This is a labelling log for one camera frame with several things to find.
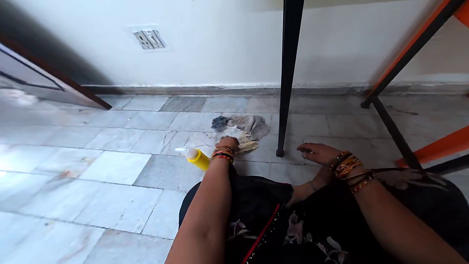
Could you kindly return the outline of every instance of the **black chair leg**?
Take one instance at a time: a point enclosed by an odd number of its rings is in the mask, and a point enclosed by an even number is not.
[[[295,73],[296,51],[300,38],[304,0],[283,1],[282,77],[280,84],[279,145],[277,157],[283,157],[287,132],[288,110]]]

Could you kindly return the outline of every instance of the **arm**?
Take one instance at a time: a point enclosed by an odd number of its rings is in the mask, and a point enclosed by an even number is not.
[[[298,147],[303,157],[327,165],[340,154],[339,150],[323,144],[304,143]],[[350,174],[364,172],[353,169]],[[359,181],[353,179],[350,185]],[[354,193],[360,210],[373,235],[391,255],[404,263],[466,263],[429,226],[415,216],[377,180]]]
[[[236,148],[237,142],[235,138],[223,138],[220,144]],[[169,250],[166,264],[224,262],[231,205],[228,167],[228,159],[217,158],[210,162]]]

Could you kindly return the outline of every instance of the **wall socket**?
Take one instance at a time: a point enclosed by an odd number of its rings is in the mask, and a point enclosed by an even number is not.
[[[143,49],[165,48],[165,43],[157,30],[140,30],[133,32]]]

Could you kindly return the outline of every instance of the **red trim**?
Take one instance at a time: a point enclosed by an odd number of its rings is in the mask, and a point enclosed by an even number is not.
[[[251,249],[248,251],[247,255],[246,255],[246,256],[244,257],[244,259],[242,260],[241,264],[246,263],[246,261],[248,260],[249,256],[252,254],[252,252],[253,252],[254,249],[256,248],[257,244],[259,244],[259,242],[261,241],[262,237],[264,236],[264,233],[267,231],[267,229],[269,228],[269,225],[272,223],[273,218],[275,217],[275,214],[277,213],[277,211],[279,210],[279,208],[280,208],[280,204],[277,204],[277,207],[275,207],[275,210],[273,211],[273,214],[272,214],[272,216],[270,217],[269,222],[267,222],[267,224],[264,226],[264,228],[262,229],[261,233],[260,233],[259,236],[257,237],[256,242],[254,242],[254,244],[252,245]]]

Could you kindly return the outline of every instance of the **hand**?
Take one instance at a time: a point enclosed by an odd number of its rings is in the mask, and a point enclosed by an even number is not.
[[[217,145],[215,145],[215,147],[230,146],[236,153],[237,151],[239,151],[238,145],[239,145],[239,141],[237,138],[225,136],[221,138],[220,142]]]
[[[323,166],[331,164],[334,158],[341,153],[341,151],[328,145],[315,143],[303,143],[296,150],[303,152],[303,158]]]

